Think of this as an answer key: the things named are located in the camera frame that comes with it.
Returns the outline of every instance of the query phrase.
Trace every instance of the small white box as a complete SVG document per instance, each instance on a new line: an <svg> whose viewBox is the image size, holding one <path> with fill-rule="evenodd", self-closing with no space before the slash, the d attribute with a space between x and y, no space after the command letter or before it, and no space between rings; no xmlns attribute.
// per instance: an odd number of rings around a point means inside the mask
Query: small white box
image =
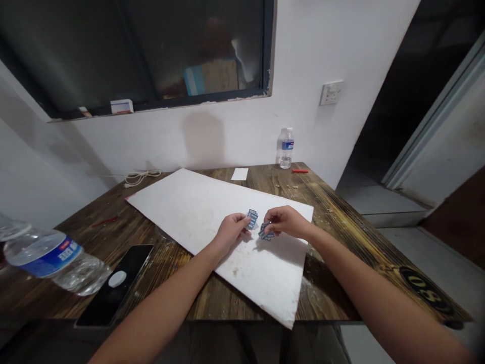
<svg viewBox="0 0 485 364"><path fill-rule="evenodd" d="M111 101L112 114L133 113L133 102L130 99Z"/></svg>

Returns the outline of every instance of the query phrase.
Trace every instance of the doorway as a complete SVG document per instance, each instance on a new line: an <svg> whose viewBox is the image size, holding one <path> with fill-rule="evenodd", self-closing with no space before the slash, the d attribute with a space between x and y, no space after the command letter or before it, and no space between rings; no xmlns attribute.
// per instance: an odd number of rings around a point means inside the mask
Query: doorway
<svg viewBox="0 0 485 364"><path fill-rule="evenodd" d="M452 90L484 29L481 0L421 1L337 187L376 227L413 226L426 216L429 206L383 184L396 188L390 181L406 148Z"/></svg>

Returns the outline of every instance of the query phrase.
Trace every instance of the bottle label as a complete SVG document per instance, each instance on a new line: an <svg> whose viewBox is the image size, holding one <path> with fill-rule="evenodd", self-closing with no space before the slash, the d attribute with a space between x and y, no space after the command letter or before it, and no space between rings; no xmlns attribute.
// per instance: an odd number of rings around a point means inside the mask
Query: bottle label
<svg viewBox="0 0 485 364"><path fill-rule="evenodd" d="M20 265L19 268L36 277L46 277L67 266L81 251L82 247L66 236L54 250L30 263Z"/></svg>
<svg viewBox="0 0 485 364"><path fill-rule="evenodd" d="M295 141L291 142L282 142L281 143L281 148L283 150L293 150L293 144L295 144Z"/></svg>

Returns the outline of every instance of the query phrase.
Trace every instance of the window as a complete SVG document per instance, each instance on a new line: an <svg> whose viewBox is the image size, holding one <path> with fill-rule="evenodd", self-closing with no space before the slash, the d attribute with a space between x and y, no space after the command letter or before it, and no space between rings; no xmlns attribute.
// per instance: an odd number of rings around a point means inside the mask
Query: window
<svg viewBox="0 0 485 364"><path fill-rule="evenodd" d="M53 119L268 94L273 0L0 0L0 58Z"/></svg>

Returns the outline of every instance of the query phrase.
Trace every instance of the red pen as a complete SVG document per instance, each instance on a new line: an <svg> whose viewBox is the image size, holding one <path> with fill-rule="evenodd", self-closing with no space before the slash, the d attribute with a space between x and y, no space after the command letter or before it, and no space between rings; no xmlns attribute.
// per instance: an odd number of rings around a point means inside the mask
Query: red pen
<svg viewBox="0 0 485 364"><path fill-rule="evenodd" d="M108 219L108 220L104 220L104 221L101 221L101 222L95 223L95 224L91 225L91 227L92 227L92 228L94 228L94 227L99 226L99 225L101 225L101 224L104 224L104 223L106 223L106 222L113 222L113 221L114 221L114 220L116 220L117 218L118 218L118 216L112 217L112 218L110 218L110 219Z"/></svg>

